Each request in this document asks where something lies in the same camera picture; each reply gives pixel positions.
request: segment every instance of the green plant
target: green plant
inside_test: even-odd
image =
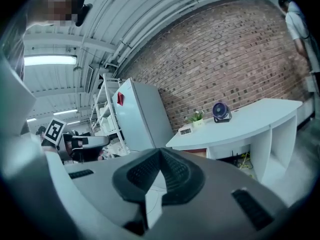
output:
[[[204,118],[204,114],[205,113],[203,111],[196,111],[193,116],[185,117],[185,120],[187,120],[189,123],[196,122]]]

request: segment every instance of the small fan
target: small fan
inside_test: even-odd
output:
[[[212,108],[213,119],[216,123],[229,122],[232,118],[231,111],[226,104],[217,102]]]

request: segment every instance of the desk top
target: desk top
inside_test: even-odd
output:
[[[193,128],[192,134],[180,136],[177,132],[166,146],[217,146],[245,139],[275,127],[272,124],[293,113],[302,104],[295,100],[264,98],[232,111],[229,122],[215,123],[212,117],[204,120],[204,126]]]

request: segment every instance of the red paper on refrigerator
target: red paper on refrigerator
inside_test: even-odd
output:
[[[124,99],[125,99],[125,96],[119,91],[116,103],[118,103],[119,105],[123,106],[124,105]]]

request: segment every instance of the potted plant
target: potted plant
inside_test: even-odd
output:
[[[189,123],[192,123],[195,128],[199,128],[205,124],[204,114],[205,113],[203,111],[196,111],[193,116],[186,117],[185,119]]]

